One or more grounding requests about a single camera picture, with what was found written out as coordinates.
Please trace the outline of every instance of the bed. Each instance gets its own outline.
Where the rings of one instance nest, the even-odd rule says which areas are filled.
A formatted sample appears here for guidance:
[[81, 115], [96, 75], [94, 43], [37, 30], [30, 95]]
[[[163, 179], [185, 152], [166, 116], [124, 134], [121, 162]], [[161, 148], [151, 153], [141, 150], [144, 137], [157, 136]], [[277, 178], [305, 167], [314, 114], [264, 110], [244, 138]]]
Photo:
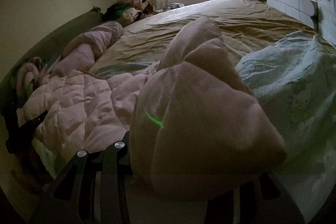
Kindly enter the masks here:
[[[107, 49], [90, 71], [96, 75], [112, 76], [135, 71], [159, 61], [167, 44], [181, 28], [200, 16], [207, 16], [219, 26], [224, 42], [228, 46], [229, 59], [234, 66], [238, 65], [238, 68], [241, 68], [240, 71], [246, 69], [241, 67], [240, 60], [250, 53], [262, 50], [281, 39], [290, 40], [293, 37], [289, 35], [298, 31], [301, 32], [295, 33], [296, 41], [302, 39], [310, 41], [315, 35], [310, 27], [259, 1], [211, 0], [167, 11], [125, 27], [123, 36]], [[328, 53], [336, 53], [326, 42], [319, 43]], [[329, 133], [321, 140], [319, 148], [311, 152], [305, 150], [275, 171], [307, 223], [318, 212], [335, 185], [336, 174], [333, 172], [336, 163], [335, 145], [336, 139]], [[46, 169], [55, 177], [59, 173], [62, 161], [36, 140], [34, 146]], [[328, 162], [324, 160], [326, 156], [330, 158]], [[316, 203], [306, 202], [317, 197]], [[137, 207], [139, 201], [129, 202], [130, 217], [134, 223], [139, 214], [142, 220], [147, 220], [146, 223], [151, 221], [155, 223], [158, 219], [151, 216], [151, 210], [155, 208], [164, 212], [165, 206], [181, 215], [181, 222], [170, 216], [167, 217], [166, 223], [169, 223], [169, 220], [183, 223], [188, 218], [193, 219], [193, 223], [203, 222], [206, 203], [167, 204], [151, 199], [145, 200], [141, 201], [143, 203], [141, 209]]]

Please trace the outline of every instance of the metal bolt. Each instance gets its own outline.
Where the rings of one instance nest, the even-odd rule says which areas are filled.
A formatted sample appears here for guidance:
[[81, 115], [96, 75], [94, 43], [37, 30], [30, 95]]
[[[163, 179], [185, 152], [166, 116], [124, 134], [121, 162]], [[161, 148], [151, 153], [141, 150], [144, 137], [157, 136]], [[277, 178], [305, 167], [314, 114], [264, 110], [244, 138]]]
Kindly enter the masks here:
[[86, 151], [85, 150], [79, 150], [78, 152], [77, 152], [77, 156], [78, 157], [84, 157], [86, 155]]
[[123, 143], [123, 142], [117, 142], [117, 143], [114, 144], [114, 146], [115, 146], [115, 148], [120, 149], [120, 148], [123, 148], [125, 146], [125, 143]]

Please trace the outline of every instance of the light blue blanket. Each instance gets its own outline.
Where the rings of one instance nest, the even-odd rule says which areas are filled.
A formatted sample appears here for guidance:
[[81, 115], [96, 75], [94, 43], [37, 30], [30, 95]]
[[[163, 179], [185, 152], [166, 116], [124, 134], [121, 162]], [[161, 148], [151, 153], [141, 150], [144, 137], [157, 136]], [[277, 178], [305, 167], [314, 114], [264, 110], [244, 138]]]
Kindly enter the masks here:
[[236, 66], [286, 141], [288, 158], [275, 173], [306, 221], [336, 180], [335, 52], [317, 35], [298, 31]]

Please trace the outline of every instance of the green light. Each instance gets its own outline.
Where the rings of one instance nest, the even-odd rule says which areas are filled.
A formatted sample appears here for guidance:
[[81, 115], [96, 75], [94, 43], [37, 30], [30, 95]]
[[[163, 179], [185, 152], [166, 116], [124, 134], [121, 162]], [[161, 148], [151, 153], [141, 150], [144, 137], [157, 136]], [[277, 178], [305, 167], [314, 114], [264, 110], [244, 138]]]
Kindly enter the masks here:
[[157, 124], [157, 125], [160, 126], [161, 128], [164, 128], [162, 122], [160, 122], [159, 120], [157, 120], [157, 119], [153, 118], [152, 116], [150, 116], [150, 115], [148, 114], [148, 112], [146, 111], [145, 108], [143, 108], [143, 109], [145, 110], [145, 113], [146, 113], [147, 117], [148, 117], [153, 123]]

